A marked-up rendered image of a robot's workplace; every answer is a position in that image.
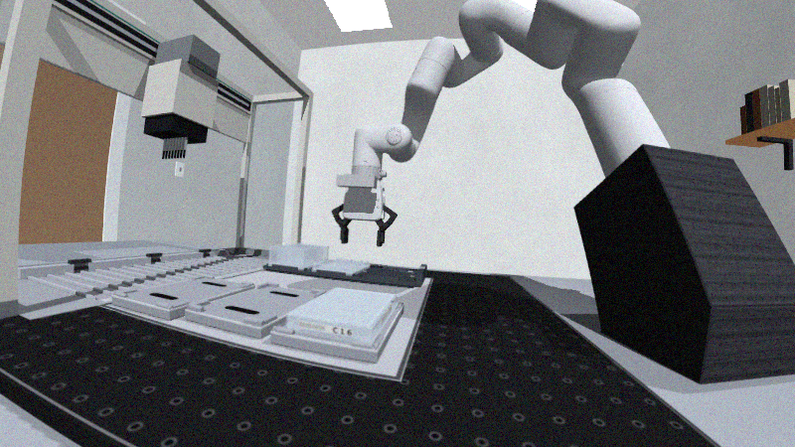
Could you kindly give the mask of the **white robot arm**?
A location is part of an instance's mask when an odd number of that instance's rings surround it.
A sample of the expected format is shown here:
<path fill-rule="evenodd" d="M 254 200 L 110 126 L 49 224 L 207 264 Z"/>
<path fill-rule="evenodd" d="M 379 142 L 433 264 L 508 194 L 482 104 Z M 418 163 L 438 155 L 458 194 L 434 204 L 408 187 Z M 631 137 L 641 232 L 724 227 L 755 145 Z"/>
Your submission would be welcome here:
<path fill-rule="evenodd" d="M 460 58 L 448 39 L 431 39 L 407 83 L 401 123 L 357 128 L 352 174 L 337 175 L 336 186 L 376 189 L 378 179 L 387 177 L 384 153 L 409 161 L 442 88 L 497 63 L 504 53 L 501 38 L 546 69 L 566 63 L 562 89 L 582 118 L 605 178 L 642 144 L 671 148 L 634 85 L 617 78 L 641 26 L 628 7 L 613 0 L 537 0 L 532 11 L 514 0 L 468 0 L 458 19 L 471 53 Z"/>

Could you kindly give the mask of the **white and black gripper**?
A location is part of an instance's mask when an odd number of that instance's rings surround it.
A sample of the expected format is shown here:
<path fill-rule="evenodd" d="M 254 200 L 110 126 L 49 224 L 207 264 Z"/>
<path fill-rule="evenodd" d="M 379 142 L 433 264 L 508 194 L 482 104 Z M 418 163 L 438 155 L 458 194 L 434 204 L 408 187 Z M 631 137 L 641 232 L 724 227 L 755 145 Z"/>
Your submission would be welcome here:
<path fill-rule="evenodd" d="M 343 219 L 339 212 L 343 211 Z M 384 218 L 382 214 L 384 211 Z M 384 223 L 385 215 L 390 218 Z M 379 227 L 377 234 L 377 246 L 385 243 L 386 229 L 393 224 L 398 216 L 397 213 L 386 207 L 385 184 L 378 179 L 376 189 L 369 188 L 347 188 L 344 198 L 344 206 L 341 205 L 332 210 L 332 215 L 336 223 L 341 228 L 341 243 L 348 243 L 349 228 L 348 224 L 354 221 L 376 222 Z"/>

